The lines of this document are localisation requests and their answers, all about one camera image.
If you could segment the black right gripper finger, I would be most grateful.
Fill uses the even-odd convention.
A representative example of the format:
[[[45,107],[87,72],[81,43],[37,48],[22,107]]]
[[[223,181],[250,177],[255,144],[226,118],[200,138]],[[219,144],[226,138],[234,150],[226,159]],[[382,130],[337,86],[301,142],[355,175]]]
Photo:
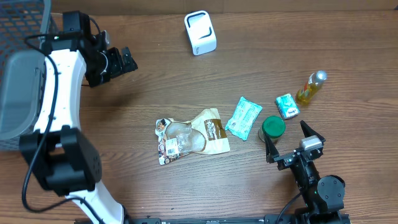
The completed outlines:
[[[274,159],[276,157],[279,157],[279,152],[276,149],[272,139],[267,133],[264,133],[264,140],[266,144],[266,161],[268,163],[274,163],[275,162]]]
[[[316,131],[314,131],[304,120],[301,120],[300,125],[302,128],[303,134],[305,136],[304,138],[316,135],[320,138],[320,140],[322,141],[322,143],[324,145],[324,142],[326,141],[325,138],[322,135],[318,134]]]

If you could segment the green lid jar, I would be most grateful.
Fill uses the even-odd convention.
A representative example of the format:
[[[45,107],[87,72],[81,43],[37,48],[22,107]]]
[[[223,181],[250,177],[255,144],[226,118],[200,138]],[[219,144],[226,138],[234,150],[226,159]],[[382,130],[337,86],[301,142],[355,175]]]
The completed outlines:
[[[267,134],[274,144],[278,142],[284,133],[284,120],[278,116],[267,117],[258,130],[258,136],[263,142],[265,141],[264,135]]]

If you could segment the small teal tissue pack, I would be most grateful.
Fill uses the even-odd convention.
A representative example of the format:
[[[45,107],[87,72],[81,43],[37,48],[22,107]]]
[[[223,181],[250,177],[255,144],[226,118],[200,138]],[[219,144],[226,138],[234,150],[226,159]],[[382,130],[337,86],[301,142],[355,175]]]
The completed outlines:
[[[278,96],[275,99],[275,103],[283,119],[293,118],[300,113],[300,110],[290,93]]]

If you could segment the yellow liquid bottle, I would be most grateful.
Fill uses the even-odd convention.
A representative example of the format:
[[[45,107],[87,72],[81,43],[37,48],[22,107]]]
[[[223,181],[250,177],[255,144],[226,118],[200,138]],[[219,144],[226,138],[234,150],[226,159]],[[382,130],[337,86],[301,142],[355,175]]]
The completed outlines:
[[[304,84],[304,86],[296,93],[296,103],[300,105],[309,104],[314,95],[322,88],[323,84],[326,82],[327,76],[327,72],[324,70],[319,70],[312,73],[308,78],[306,84]]]

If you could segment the teal wet wipes pack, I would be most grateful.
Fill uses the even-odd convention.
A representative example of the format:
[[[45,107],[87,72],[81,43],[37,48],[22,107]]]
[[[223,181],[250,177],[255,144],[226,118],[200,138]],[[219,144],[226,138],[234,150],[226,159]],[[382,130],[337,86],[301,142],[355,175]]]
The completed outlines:
[[[228,120],[225,130],[246,141],[252,126],[262,111],[262,106],[257,105],[245,97],[240,97],[232,117]]]

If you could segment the brown snack bag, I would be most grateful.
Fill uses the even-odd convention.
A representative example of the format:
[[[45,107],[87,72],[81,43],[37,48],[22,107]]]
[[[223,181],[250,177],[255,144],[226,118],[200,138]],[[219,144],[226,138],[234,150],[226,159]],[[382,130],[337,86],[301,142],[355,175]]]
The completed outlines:
[[[216,108],[205,109],[185,122],[172,118],[158,119],[155,134],[158,137],[160,165],[192,153],[215,155],[230,151],[228,137]]]

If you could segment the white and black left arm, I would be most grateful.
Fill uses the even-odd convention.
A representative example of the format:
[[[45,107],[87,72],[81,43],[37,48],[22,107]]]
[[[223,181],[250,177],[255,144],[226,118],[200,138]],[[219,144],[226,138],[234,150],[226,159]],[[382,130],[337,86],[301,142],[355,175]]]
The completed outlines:
[[[35,177],[40,186],[55,192],[62,203],[75,203],[92,223],[131,223],[125,207],[113,199],[102,180],[99,152],[80,128],[80,93],[83,80],[91,87],[136,70],[128,48],[108,49],[104,33],[44,34],[39,52],[44,56],[46,81],[39,118],[19,147],[28,170],[21,200],[29,205],[27,189]]]

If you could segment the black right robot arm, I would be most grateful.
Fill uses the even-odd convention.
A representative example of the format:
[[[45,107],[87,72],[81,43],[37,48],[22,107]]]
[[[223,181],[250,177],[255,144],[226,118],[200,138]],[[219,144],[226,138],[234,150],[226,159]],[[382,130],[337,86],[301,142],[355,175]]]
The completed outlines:
[[[278,215],[266,215],[265,223],[350,223],[344,208],[345,181],[337,175],[320,177],[314,160],[323,155],[325,138],[305,121],[300,122],[304,138],[293,152],[280,155],[271,137],[264,133],[266,161],[277,163],[279,170],[290,169],[299,193]]]

